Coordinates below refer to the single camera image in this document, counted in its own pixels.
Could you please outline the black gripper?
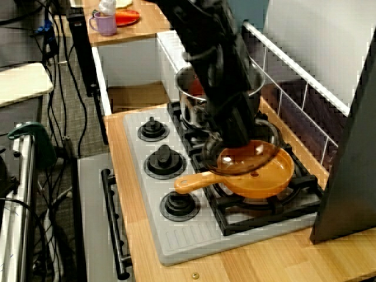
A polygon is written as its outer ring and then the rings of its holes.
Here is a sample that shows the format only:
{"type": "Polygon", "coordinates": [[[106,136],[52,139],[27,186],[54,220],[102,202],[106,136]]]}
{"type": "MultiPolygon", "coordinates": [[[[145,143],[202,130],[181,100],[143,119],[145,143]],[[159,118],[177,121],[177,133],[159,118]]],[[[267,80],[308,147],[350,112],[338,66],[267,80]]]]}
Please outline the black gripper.
{"type": "MultiPolygon", "coordinates": [[[[259,69],[251,62],[245,49],[221,45],[190,57],[189,66],[183,68],[183,119],[189,124],[206,124],[208,90],[214,102],[224,105],[225,101],[239,92],[246,92],[253,100],[253,112],[259,106],[259,69]]],[[[257,126],[253,114],[220,115],[216,119],[225,147],[241,147],[257,139],[257,126]]]]}

